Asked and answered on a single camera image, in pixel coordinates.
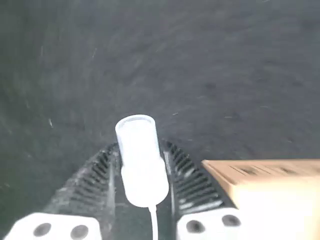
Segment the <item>gray floor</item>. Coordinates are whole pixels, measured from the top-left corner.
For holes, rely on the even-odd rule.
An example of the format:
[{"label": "gray floor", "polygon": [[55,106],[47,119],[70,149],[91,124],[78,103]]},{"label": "gray floor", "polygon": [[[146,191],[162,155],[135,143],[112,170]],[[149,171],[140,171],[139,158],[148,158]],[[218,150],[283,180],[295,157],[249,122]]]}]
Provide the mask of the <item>gray floor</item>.
[{"label": "gray floor", "polygon": [[0,236],[131,114],[199,159],[320,156],[318,0],[2,0]]}]

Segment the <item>cardboard box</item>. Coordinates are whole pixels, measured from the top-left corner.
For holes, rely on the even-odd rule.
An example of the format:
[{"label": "cardboard box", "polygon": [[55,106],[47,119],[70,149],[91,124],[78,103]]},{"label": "cardboard box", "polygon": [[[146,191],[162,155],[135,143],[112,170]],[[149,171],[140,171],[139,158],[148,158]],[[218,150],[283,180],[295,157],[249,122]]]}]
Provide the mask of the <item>cardboard box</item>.
[{"label": "cardboard box", "polygon": [[204,160],[249,222],[248,239],[320,240],[320,161]]}]

